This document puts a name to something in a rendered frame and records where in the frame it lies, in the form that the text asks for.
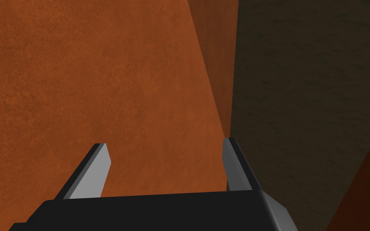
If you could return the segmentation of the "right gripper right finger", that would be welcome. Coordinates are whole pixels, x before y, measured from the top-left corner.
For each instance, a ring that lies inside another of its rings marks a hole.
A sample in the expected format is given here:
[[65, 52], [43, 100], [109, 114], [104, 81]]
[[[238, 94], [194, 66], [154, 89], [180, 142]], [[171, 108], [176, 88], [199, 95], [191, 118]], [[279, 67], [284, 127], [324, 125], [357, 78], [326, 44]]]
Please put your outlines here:
[[262, 189], [235, 138], [224, 138], [222, 161], [229, 191]]

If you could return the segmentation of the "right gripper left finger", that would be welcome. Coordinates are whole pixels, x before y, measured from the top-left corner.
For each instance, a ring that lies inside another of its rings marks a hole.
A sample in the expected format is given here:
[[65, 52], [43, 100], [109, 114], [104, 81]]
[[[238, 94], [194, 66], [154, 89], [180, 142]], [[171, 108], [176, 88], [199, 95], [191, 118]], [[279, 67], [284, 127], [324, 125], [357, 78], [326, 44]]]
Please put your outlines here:
[[105, 143], [96, 143], [64, 184], [55, 200], [101, 197], [111, 166]]

